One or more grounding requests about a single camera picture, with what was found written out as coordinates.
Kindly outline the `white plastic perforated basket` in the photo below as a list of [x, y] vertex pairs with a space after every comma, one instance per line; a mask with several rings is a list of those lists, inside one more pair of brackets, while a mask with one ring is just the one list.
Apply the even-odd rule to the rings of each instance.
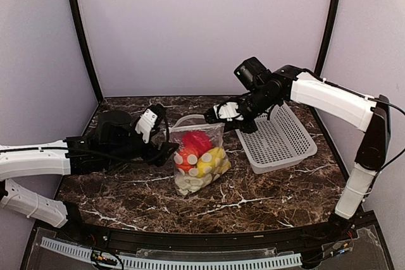
[[255, 119], [258, 130], [236, 134], [257, 175], [299, 164], [315, 155], [317, 146], [288, 105], [275, 106], [270, 116]]

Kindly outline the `red bell pepper toy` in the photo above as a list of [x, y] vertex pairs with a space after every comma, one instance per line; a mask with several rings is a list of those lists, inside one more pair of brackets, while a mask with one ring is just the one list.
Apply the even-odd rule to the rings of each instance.
[[207, 134], [203, 131], [189, 131], [182, 138], [183, 144], [193, 147], [199, 155], [204, 154], [213, 148], [213, 144]]

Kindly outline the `orange pumpkin toy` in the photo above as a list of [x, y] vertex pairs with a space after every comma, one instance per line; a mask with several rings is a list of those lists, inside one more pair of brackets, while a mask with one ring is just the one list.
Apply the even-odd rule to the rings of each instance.
[[177, 169], [188, 173], [197, 164], [199, 153], [194, 147], [183, 147], [175, 153], [173, 159]]

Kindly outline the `yellow corn toy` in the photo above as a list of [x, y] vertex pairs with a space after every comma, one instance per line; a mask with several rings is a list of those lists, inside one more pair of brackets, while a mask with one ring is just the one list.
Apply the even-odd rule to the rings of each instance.
[[223, 147], [214, 147], [204, 153], [196, 164], [197, 177], [202, 178], [208, 174], [222, 175], [231, 167]]

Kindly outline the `clear polka dot zip bag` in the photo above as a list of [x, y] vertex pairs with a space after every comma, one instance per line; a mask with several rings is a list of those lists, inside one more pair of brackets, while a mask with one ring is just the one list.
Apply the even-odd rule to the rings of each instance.
[[[174, 126], [169, 129], [169, 131], [170, 131], [170, 140], [179, 145], [179, 147], [175, 151], [175, 153], [178, 152], [183, 147], [185, 147], [185, 145], [182, 142], [182, 138], [189, 131], [203, 131], [210, 138], [210, 140], [213, 144], [213, 148], [214, 147], [223, 147], [224, 124], [223, 123], [209, 124], [205, 121], [204, 116], [201, 114], [190, 114], [190, 115], [186, 115], [186, 116], [180, 118], [174, 124]], [[179, 175], [179, 174], [197, 177], [198, 170], [196, 169], [196, 165], [188, 173], [184, 173], [184, 172], [180, 171], [179, 169], [177, 169], [174, 159], [173, 159], [173, 164], [174, 164], [174, 180], [175, 180], [175, 176]], [[213, 178], [215, 179], [214, 181], [219, 179], [222, 175], [213, 175]]]

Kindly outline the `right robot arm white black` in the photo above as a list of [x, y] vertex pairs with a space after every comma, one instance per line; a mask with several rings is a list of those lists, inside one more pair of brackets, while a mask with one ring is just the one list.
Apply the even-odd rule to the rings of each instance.
[[245, 60], [235, 76], [247, 93], [214, 107], [214, 117], [233, 129], [256, 131], [254, 119], [285, 101], [305, 104], [336, 116], [364, 133], [345, 188], [323, 226], [323, 236], [336, 241], [352, 226], [359, 205], [377, 176], [390, 164], [390, 109], [387, 97], [373, 97], [341, 87], [306, 68], [285, 65], [270, 71], [255, 57]]

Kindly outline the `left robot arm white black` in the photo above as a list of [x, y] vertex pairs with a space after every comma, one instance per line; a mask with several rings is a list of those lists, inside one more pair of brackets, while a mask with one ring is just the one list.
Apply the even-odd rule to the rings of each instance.
[[178, 149], [165, 141], [155, 144], [160, 124], [168, 124], [166, 109], [158, 104], [133, 120], [129, 113], [112, 110], [100, 114], [93, 131], [46, 144], [1, 146], [1, 207], [64, 228], [76, 242], [89, 237], [76, 204], [41, 196], [14, 181], [16, 177], [39, 175], [87, 175], [116, 164], [160, 167]]

